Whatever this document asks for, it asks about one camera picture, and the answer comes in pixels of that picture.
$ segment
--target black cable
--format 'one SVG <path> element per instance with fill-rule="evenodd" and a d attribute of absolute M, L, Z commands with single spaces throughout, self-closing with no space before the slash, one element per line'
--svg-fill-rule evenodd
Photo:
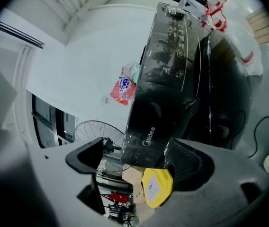
<path fill-rule="evenodd" d="M 269 116 L 266 116 L 266 117 L 262 118 L 262 119 L 257 123 L 257 126 L 254 128 L 253 136 L 254 136 L 254 141 L 255 141 L 255 143 L 256 143 L 256 150 L 255 150 L 255 152 L 254 152 L 251 156 L 249 156 L 248 158 L 253 157 L 253 156 L 257 153 L 257 151 L 258 151 L 258 142 L 257 142 L 257 137 L 256 137 L 256 131 L 257 131 L 257 128 L 258 128 L 259 124 L 260 124 L 264 119 L 269 119 Z"/>

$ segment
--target midea logo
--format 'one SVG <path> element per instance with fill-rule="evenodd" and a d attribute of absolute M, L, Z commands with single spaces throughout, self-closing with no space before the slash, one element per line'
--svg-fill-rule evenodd
<path fill-rule="evenodd" d="M 152 143 L 151 140 L 152 140 L 154 130 L 155 128 L 152 127 L 149 134 L 147 135 L 147 138 L 142 142 L 144 146 L 150 146 L 150 144 Z"/>

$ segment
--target black appliance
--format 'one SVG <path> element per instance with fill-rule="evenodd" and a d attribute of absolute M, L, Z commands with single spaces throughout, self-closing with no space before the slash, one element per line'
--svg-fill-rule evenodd
<path fill-rule="evenodd" d="M 164 168 L 172 138 L 233 149 L 251 91 L 238 51 L 223 33 L 159 3 L 121 150 L 123 163 Z"/>

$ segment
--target cardboard box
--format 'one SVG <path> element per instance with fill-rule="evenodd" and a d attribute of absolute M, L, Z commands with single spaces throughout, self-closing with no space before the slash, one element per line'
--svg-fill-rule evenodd
<path fill-rule="evenodd" d="M 145 168 L 125 165 L 123 167 L 122 178 L 129 182 L 134 188 L 134 203 L 145 203 L 144 190 L 141 184 Z"/>

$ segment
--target label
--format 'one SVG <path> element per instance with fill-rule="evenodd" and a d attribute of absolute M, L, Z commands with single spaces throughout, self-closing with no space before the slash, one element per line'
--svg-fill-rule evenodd
<path fill-rule="evenodd" d="M 152 175 L 146 187 L 146 195 L 147 195 L 148 201 L 151 202 L 155 198 L 155 196 L 157 196 L 159 192 L 160 192 L 160 186 L 154 174 Z"/>
<path fill-rule="evenodd" d="M 125 92 L 130 86 L 130 80 L 128 78 L 120 77 L 120 92 Z"/>
<path fill-rule="evenodd" d="M 142 144 L 144 146 L 150 146 L 150 144 L 152 143 L 151 140 L 152 140 L 152 136 L 153 136 L 153 133 L 154 133 L 154 130 L 155 128 L 152 127 L 149 134 L 147 135 L 146 139 L 142 142 Z"/>

